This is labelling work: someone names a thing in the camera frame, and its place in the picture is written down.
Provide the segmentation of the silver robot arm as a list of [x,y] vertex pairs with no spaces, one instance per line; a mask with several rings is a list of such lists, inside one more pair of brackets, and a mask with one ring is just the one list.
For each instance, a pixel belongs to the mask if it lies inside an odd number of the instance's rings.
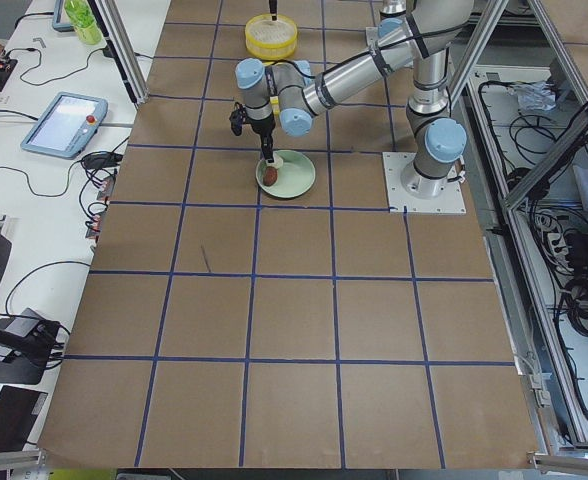
[[415,198],[438,197],[467,143],[464,128],[446,114],[451,103],[446,83],[450,44],[473,6],[471,1],[416,1],[397,16],[386,14],[377,39],[366,49],[316,75],[303,61],[240,61],[235,77],[242,100],[230,124],[235,135],[249,125],[260,138],[258,185],[268,189],[281,182],[284,162],[274,149],[275,128],[291,137],[305,136],[315,118],[412,66],[407,118],[418,150],[400,179]]

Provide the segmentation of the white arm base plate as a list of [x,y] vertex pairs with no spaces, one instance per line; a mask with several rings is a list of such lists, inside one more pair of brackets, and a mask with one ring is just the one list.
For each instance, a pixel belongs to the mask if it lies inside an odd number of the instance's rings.
[[414,168],[414,152],[383,152],[388,210],[398,214],[465,215],[467,209],[456,164],[446,177],[421,177]]

